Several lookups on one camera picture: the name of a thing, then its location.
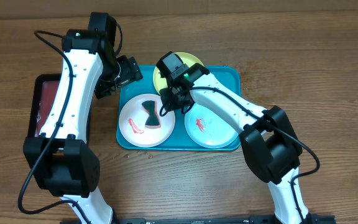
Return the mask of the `black and pink sponge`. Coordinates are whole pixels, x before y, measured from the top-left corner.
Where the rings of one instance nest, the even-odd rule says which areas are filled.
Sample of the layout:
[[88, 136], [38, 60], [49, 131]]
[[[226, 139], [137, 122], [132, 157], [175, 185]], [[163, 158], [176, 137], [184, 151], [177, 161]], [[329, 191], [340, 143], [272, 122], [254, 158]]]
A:
[[145, 127], [149, 129], [157, 129], [161, 127], [160, 119], [157, 114], [157, 103], [153, 100], [142, 102], [142, 107], [148, 114]]

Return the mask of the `yellow-green plate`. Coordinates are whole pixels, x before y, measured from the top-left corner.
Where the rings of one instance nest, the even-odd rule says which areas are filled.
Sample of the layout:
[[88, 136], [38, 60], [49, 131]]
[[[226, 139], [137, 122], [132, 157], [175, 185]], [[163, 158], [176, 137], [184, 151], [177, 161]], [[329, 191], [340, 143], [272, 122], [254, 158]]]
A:
[[[195, 57], [192, 54], [186, 52], [175, 52], [175, 54], [178, 55], [182, 62], [189, 67], [196, 63], [204, 65], [199, 58]], [[160, 70], [157, 67], [155, 67], [153, 72], [153, 83], [158, 94], [160, 94], [161, 89], [168, 87], [166, 79], [161, 77]]]

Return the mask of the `white plate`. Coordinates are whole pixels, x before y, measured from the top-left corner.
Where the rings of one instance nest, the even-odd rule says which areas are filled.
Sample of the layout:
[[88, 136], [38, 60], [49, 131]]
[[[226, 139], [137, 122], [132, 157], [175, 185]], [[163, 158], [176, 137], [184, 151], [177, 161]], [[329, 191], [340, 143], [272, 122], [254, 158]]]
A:
[[[142, 107], [142, 102], [153, 100], [157, 103], [157, 114], [161, 127], [149, 129], [145, 127], [148, 114]], [[119, 130], [124, 139], [137, 147], [154, 147], [168, 139], [175, 127], [175, 113], [168, 112], [160, 116], [161, 97], [155, 94], [142, 94], [130, 99], [119, 114]]]

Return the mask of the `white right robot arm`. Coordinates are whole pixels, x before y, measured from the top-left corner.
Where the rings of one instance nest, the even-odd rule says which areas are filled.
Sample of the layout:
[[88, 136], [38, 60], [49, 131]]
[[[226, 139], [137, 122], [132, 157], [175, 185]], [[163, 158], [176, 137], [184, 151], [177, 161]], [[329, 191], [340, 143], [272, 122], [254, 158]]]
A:
[[287, 114], [274, 106], [267, 110], [226, 88], [213, 73], [199, 63], [188, 66], [175, 53], [168, 52], [156, 67], [167, 81], [162, 89], [160, 114], [197, 104], [219, 116], [239, 135], [248, 168], [267, 183], [275, 207], [277, 223], [311, 223], [303, 202], [298, 179], [314, 174], [315, 167], [301, 173], [299, 156], [308, 151], [318, 157], [296, 136]]

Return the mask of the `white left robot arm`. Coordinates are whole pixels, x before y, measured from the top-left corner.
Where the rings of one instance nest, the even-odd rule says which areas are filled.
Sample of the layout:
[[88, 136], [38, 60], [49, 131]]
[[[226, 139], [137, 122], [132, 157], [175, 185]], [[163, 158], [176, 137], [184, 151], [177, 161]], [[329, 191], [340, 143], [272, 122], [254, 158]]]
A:
[[40, 132], [23, 145], [27, 178], [59, 205], [69, 205], [78, 223], [117, 222], [98, 188], [100, 162], [88, 147], [88, 119], [94, 98], [142, 78], [136, 60], [120, 54], [122, 40], [120, 25], [106, 12], [92, 12], [86, 29], [62, 36], [62, 74], [52, 108]]

